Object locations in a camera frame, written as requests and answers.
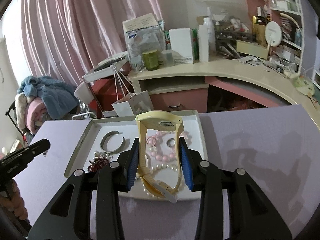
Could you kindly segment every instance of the blue plush blanket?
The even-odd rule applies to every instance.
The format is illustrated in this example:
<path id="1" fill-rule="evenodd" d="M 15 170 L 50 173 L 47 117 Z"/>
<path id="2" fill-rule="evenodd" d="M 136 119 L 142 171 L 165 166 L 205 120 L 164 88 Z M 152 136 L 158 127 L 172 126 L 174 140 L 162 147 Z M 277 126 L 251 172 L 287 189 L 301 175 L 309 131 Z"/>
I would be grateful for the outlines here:
<path id="1" fill-rule="evenodd" d="M 50 117 L 56 120 L 77 106 L 78 99 L 73 95 L 75 90 L 74 86 L 49 76 L 28 76 L 22 81 L 18 94 L 23 92 L 27 97 L 40 97 Z"/>

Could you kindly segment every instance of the purple tabletop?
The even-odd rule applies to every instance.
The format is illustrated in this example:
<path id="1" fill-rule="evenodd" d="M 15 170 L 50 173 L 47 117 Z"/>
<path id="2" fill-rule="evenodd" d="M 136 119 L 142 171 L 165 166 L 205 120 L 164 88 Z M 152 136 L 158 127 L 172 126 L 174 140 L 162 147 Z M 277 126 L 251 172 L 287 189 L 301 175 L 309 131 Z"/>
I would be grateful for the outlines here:
<path id="1" fill-rule="evenodd" d="M 320 133 L 304 108 L 207 113 L 200 120 L 209 161 L 229 171 L 244 168 L 297 236 L 320 203 Z M 15 177 L 31 224 L 65 182 L 63 173 L 88 122 L 47 121 L 37 133 L 34 142 L 46 138 L 52 144 L 47 158 L 38 156 Z M 200 200 L 119 201 L 126 240 L 195 237 Z M 224 225 L 228 232 L 228 222 Z M 91 232 L 95 239 L 94 208 Z"/>

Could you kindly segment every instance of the human hand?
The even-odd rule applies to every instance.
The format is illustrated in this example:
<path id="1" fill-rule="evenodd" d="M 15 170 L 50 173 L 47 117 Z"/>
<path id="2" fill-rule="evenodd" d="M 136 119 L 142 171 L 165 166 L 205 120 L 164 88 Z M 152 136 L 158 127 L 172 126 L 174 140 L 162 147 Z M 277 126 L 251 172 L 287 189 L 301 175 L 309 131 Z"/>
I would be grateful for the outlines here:
<path id="1" fill-rule="evenodd" d="M 18 189 L 17 183 L 12 180 L 12 190 L 14 192 L 12 199 L 0 196 L 0 205 L 7 208 L 9 211 L 13 211 L 14 215 L 20 220 L 28 218 L 27 209 L 24 206 L 23 198 L 20 196 L 20 190 Z"/>

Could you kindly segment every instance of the pink blanket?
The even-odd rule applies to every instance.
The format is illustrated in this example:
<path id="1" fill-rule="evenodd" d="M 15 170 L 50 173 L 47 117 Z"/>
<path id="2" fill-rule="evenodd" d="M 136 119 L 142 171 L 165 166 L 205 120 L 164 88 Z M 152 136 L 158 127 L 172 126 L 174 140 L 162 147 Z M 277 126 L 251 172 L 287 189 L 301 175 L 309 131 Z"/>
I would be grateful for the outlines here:
<path id="1" fill-rule="evenodd" d="M 35 125 L 35 122 L 40 120 L 41 116 L 47 112 L 47 108 L 45 107 L 40 97 L 35 98 L 30 104 L 28 104 L 24 116 L 26 126 L 31 133 L 36 134 L 39 127 Z"/>

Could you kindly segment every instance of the yellow watch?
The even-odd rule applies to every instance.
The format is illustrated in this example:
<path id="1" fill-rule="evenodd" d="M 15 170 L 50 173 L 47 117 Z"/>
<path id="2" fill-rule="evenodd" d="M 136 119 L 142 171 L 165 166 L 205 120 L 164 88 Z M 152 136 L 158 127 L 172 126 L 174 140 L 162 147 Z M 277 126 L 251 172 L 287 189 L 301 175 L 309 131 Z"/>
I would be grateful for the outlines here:
<path id="1" fill-rule="evenodd" d="M 139 114 L 136 117 L 139 130 L 140 149 L 137 175 L 141 178 L 146 189 L 159 198 L 167 198 L 170 202 L 177 202 L 175 194 L 181 183 L 181 165 L 179 159 L 179 137 L 183 132 L 183 121 L 180 116 L 165 111 L 150 111 Z M 175 131 L 175 149 L 178 166 L 178 182 L 174 188 L 160 180 L 150 176 L 150 170 L 146 165 L 146 136 L 147 130 L 153 129 L 164 132 Z"/>

